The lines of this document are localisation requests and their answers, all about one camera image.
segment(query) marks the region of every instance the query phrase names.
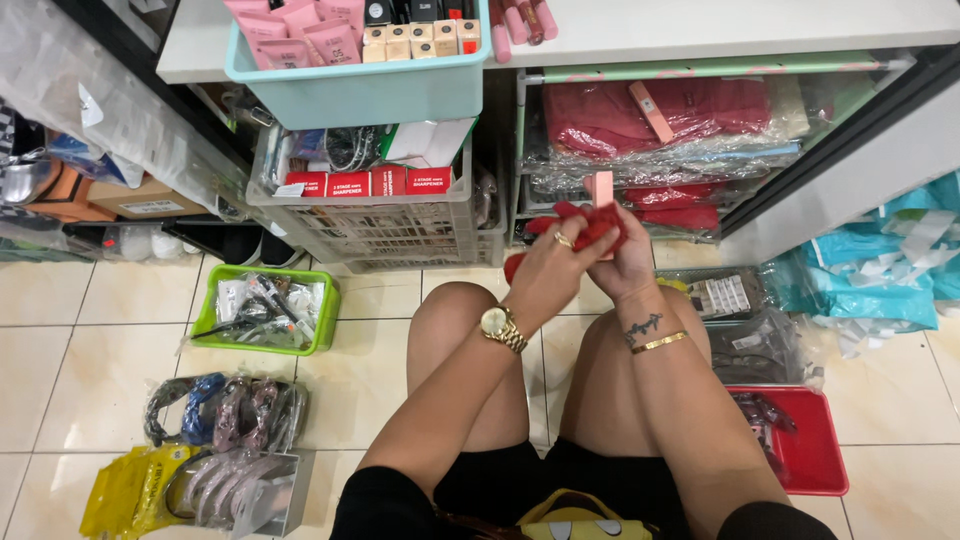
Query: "white shelf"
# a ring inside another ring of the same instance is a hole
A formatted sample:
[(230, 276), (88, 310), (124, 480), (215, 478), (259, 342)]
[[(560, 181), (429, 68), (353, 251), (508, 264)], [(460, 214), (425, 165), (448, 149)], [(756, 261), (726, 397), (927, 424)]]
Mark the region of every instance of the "white shelf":
[(956, 0), (547, 0), (560, 28), (505, 64), (538, 67), (944, 45)]
[(156, 74), (168, 85), (221, 83), (233, 16), (223, 0), (180, 0)]

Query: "wrist tattoo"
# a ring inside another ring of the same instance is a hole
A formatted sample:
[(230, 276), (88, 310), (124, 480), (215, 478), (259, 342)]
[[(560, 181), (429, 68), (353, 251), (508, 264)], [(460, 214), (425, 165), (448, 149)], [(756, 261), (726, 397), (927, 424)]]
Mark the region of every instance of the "wrist tattoo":
[(637, 332), (646, 335), (647, 329), (649, 329), (650, 327), (654, 327), (654, 330), (656, 330), (657, 322), (662, 317), (663, 317), (663, 313), (651, 313), (649, 321), (643, 323), (642, 325), (634, 323), (634, 325), (630, 327), (630, 329), (624, 332), (623, 334), (623, 338), (627, 340), (627, 346), (634, 347), (636, 345), (636, 338), (634, 337), (634, 335)]

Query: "lipstick tube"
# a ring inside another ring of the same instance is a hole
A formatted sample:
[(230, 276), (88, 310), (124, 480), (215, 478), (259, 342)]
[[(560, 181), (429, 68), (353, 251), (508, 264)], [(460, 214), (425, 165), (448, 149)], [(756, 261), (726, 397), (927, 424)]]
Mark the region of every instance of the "lipstick tube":
[(516, 9), (514, 0), (499, 0), (499, 2), (503, 18), (507, 22), (507, 32), (514, 45), (526, 42), (530, 33), (527, 32), (527, 27), (523, 26), (523, 19), (520, 18), (520, 12)]
[(534, 11), (540, 18), (540, 24), (543, 25), (543, 38), (547, 40), (556, 38), (560, 33), (560, 27), (557, 26), (557, 21), (553, 20), (553, 13), (546, 5), (546, 0), (530, 0), (530, 3), (533, 4)]
[(527, 32), (530, 33), (527, 42), (535, 46), (543, 43), (543, 25), (540, 24), (540, 18), (530, 4), (530, 0), (514, 0), (514, 5), (520, 12), (523, 23), (527, 25)]
[(493, 41), (493, 55), (497, 63), (507, 63), (513, 56), (510, 53), (510, 39), (507, 37), (507, 27), (503, 24), (503, 8), (497, 0), (487, 0), (490, 7), (491, 38)]

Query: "yellow package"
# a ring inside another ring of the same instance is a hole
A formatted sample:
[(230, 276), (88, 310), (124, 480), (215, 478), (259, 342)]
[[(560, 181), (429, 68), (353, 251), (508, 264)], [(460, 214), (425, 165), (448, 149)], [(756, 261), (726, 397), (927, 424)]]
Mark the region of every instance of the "yellow package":
[(177, 468), (200, 451), (185, 445), (138, 446), (114, 459), (97, 474), (80, 534), (97, 540), (136, 540), (158, 528), (183, 523), (167, 510), (164, 488)]
[(673, 287), (686, 295), (686, 298), (690, 298), (690, 294), (686, 292), (686, 283), (681, 282), (680, 280), (666, 280), (664, 278), (657, 278), (657, 283), (661, 285), (666, 285), (668, 287)]

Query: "green plastic basket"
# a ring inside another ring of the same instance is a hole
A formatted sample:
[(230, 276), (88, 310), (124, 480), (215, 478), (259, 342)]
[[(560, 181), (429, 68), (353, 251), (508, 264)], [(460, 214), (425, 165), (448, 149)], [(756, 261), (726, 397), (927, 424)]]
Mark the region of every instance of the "green plastic basket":
[(316, 283), (323, 282), (324, 303), (320, 309), (320, 318), (313, 336), (313, 343), (309, 349), (288, 349), (284, 347), (262, 347), (243, 343), (227, 343), (221, 341), (218, 335), (208, 335), (198, 339), (191, 339), (190, 344), (197, 347), (216, 347), (219, 349), (239, 349), (241, 351), (259, 351), (261, 353), (279, 353), (281, 355), (310, 356), (317, 351), (326, 351), (333, 342), (333, 331), (337, 326), (337, 314), (340, 312), (340, 291), (333, 283), (333, 278), (326, 272), (311, 272), (308, 270), (287, 270), (284, 268), (257, 268), (254, 266), (234, 266), (232, 264), (218, 264), (210, 270), (210, 277), (206, 280), (206, 298), (204, 308), (200, 311), (197, 322), (193, 323), (190, 334), (208, 331), (217, 324), (217, 282), (231, 280), (247, 272), (257, 272), (273, 276), (289, 276), (295, 282)]

